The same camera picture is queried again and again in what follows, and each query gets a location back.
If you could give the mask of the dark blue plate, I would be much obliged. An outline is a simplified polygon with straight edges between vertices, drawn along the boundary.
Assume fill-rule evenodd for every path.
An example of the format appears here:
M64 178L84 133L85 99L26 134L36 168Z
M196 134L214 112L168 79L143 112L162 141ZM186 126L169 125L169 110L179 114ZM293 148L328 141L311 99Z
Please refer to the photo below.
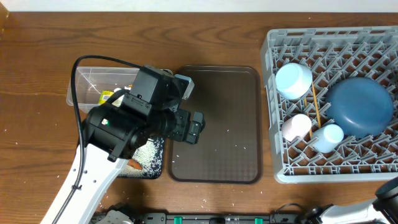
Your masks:
M386 88L363 77L348 78L333 85L326 94L333 119L347 136L358 139L381 134L393 119L393 100Z

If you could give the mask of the orange carrot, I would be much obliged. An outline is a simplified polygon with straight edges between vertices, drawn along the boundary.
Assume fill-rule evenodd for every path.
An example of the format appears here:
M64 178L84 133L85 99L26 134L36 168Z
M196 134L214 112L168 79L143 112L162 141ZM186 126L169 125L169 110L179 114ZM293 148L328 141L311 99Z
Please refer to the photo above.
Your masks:
M129 167L132 167L133 169L142 170L142 166L140 165L140 163L138 163L134 159L130 159L127 164Z

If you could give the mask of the light blue bowl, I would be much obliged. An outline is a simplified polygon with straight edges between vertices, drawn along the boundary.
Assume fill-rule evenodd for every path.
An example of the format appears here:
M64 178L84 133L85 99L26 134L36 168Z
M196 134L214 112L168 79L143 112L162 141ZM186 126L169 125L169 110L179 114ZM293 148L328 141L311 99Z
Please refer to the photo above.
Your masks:
M275 76L277 91L287 100L302 97L312 84L311 70L298 63L287 63Z

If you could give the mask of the pink cup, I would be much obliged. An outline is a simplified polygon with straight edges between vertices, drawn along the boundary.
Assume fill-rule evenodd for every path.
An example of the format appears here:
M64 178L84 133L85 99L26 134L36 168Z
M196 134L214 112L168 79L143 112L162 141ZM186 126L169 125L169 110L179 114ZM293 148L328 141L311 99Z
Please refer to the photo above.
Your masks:
M289 142L308 133L308 118L305 114L296 114L282 124L282 136Z

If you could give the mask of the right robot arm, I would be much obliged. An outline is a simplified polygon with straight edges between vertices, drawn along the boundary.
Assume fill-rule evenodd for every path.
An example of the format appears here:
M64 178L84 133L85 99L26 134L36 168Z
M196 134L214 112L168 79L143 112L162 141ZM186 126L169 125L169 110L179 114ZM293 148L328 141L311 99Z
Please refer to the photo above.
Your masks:
M299 223L346 224L346 223L391 223L397 224L397 178L383 184L376 190L376 198L362 203L337 206L316 207L303 217Z

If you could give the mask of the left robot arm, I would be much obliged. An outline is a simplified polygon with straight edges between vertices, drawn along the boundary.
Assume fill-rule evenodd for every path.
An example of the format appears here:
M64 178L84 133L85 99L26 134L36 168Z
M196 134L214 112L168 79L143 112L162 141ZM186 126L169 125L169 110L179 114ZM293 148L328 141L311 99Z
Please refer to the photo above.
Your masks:
M121 89L87 114L72 167L43 223L88 223L104 193L149 138L196 144L203 113L180 109L195 84L190 77L144 66L131 89Z

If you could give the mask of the light blue cup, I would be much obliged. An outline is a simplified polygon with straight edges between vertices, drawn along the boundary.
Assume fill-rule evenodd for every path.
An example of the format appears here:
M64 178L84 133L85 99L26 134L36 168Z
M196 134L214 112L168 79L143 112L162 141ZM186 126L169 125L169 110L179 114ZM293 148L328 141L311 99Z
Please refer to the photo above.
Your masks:
M316 151L329 153L343 140L344 132L336 124L328 124L316 130L312 137L317 138L317 141L313 144Z

